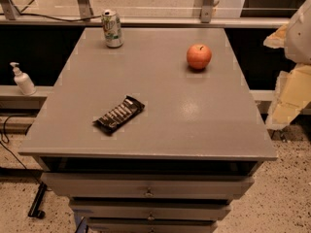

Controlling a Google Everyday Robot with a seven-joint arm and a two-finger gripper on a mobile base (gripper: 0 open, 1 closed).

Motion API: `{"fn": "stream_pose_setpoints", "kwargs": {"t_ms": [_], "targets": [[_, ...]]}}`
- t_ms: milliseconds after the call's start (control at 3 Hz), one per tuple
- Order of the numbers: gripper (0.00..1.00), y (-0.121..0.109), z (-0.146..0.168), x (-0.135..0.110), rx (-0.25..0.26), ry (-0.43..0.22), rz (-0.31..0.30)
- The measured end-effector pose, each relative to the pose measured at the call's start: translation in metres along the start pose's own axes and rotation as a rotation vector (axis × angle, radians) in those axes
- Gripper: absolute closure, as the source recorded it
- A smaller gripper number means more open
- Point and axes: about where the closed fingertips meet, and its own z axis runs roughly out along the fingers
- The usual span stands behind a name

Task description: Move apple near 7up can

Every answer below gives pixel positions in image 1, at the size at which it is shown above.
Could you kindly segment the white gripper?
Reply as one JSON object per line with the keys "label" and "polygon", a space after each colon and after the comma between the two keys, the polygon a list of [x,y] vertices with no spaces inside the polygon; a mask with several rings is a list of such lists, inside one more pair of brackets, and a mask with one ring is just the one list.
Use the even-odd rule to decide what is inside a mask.
{"label": "white gripper", "polygon": [[311,0],[305,0],[289,21],[265,38],[272,49],[285,49],[296,64],[290,72],[281,71],[265,121],[267,129],[282,130],[311,102]]}

